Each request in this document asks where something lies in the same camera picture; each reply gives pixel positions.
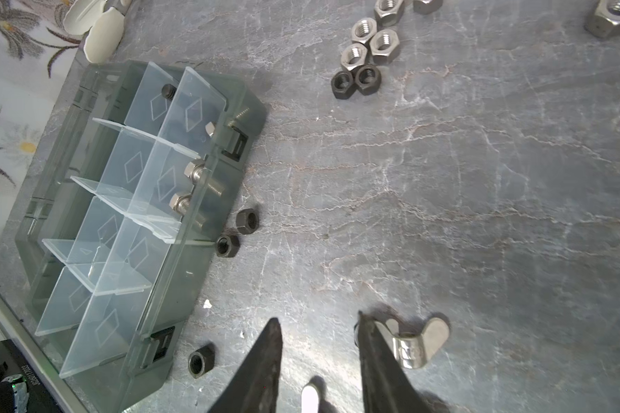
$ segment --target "plastic organizer box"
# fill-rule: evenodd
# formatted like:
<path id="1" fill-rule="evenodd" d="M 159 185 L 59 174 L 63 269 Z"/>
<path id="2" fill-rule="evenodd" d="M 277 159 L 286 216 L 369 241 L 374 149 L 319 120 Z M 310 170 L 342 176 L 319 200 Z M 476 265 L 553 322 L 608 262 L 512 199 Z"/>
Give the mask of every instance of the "plastic organizer box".
<path id="1" fill-rule="evenodd" d="M 266 111 L 239 78 L 154 63 L 91 65 L 79 93 L 17 245 L 35 335 L 112 413 L 166 379 Z M 192 194 L 183 216 L 177 193 Z"/>

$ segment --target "gray flower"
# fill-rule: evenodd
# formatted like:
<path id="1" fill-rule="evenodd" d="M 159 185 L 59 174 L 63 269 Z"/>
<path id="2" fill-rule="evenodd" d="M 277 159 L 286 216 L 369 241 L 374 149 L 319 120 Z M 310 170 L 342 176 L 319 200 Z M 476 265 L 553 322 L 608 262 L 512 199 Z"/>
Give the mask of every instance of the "gray flower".
<path id="1" fill-rule="evenodd" d="M 0 0 L 0 33 L 7 39 L 10 56 L 21 60 L 26 54 L 37 57 L 43 52 L 43 48 L 25 33 L 38 25 L 38 15 L 12 9 L 10 0 Z"/>

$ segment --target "gray marble surface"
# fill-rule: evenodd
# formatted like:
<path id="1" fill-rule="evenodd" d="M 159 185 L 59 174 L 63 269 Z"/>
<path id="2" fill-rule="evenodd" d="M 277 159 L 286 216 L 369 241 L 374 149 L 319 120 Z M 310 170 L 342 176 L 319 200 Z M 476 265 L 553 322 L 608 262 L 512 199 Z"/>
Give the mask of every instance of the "gray marble surface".
<path id="1" fill-rule="evenodd" d="M 269 115 L 234 206 L 262 228 L 212 263 L 168 381 L 130 411 L 207 410 L 279 317 L 278 411 L 318 375 L 334 411 L 360 412 L 356 314 L 389 310 L 449 318 L 445 348 L 407 371 L 438 412 L 620 412 L 620 38 L 583 30 L 593 5 L 409 7 L 379 93 L 340 101 L 329 81 L 372 0 L 135 0 L 113 61 L 240 75 Z M 14 235 L 82 70 L 0 244 L 0 292 L 30 329 Z M 186 356 L 209 341 L 216 368 L 193 380 Z"/>

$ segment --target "table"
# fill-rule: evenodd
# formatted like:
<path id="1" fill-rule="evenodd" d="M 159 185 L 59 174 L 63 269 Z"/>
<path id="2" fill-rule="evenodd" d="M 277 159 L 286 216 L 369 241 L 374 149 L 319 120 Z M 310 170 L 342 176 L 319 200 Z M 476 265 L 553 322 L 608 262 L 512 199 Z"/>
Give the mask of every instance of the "table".
<path id="1" fill-rule="evenodd" d="M 359 310 L 449 319 L 444 349 L 406 372 L 437 412 L 620 411 L 620 37 L 583 30 L 594 5 L 409 6 L 379 92 L 336 100 L 372 0 L 134 1 L 112 61 L 239 75 L 269 115 L 230 218 L 258 208 L 262 227 L 214 260 L 168 381 L 130 411 L 208 409 L 278 317 L 278 411 L 317 375 L 329 411 L 361 412 Z M 30 331 L 14 236 L 85 64 L 0 244 L 0 292 Z M 192 379 L 207 342 L 216 368 Z"/>

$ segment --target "floral wallpaper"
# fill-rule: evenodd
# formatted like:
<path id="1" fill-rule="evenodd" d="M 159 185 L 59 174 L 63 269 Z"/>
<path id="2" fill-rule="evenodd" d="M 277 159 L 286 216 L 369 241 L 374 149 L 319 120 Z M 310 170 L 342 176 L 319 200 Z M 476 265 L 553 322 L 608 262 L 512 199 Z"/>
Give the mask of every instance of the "floral wallpaper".
<path id="1" fill-rule="evenodd" d="M 0 0 L 0 235 L 81 40 L 72 0 Z"/>

